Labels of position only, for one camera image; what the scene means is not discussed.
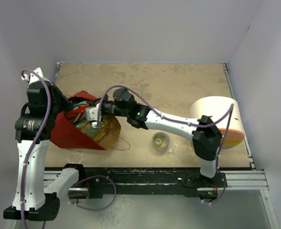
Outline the red brown paper bag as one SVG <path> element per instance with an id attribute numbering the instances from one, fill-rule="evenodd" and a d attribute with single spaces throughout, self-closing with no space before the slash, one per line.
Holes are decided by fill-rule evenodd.
<path id="1" fill-rule="evenodd" d="M 86 91 L 80 91 L 69 97 L 72 104 L 83 101 L 94 102 L 97 97 Z M 82 113 L 68 113 L 63 111 L 57 115 L 55 127 L 52 130 L 50 141 L 63 149 L 95 149 L 109 150 L 115 147 L 120 138 L 121 125 L 114 116 L 104 116 L 102 121 L 110 120 L 108 133 L 98 142 L 83 134 L 76 128 L 75 124 L 85 118 L 85 111 Z"/>

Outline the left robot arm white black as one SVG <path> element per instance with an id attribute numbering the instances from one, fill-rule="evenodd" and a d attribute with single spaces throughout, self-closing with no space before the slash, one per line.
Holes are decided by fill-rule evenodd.
<path id="1" fill-rule="evenodd" d="M 4 219 L 52 221 L 60 199 L 74 185 L 86 182 L 83 165 L 67 164 L 47 187 L 44 187 L 45 158 L 56 116 L 69 106 L 68 99 L 50 82 L 34 82 L 27 89 L 28 102 L 15 123 L 19 173 L 15 198 L 3 211 Z"/>

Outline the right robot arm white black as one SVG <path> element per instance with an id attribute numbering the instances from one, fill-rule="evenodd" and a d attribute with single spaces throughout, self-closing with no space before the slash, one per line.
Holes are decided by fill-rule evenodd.
<path id="1" fill-rule="evenodd" d="M 200 182 L 210 187 L 217 181 L 217 155 L 221 150 L 222 133 L 210 117 L 203 115 L 195 119 L 163 113 L 132 89 L 120 85 L 113 88 L 113 100 L 103 94 L 98 103 L 98 121 L 104 115 L 126 117 L 135 128 L 164 131 L 190 140 L 195 154 L 201 159 Z"/>

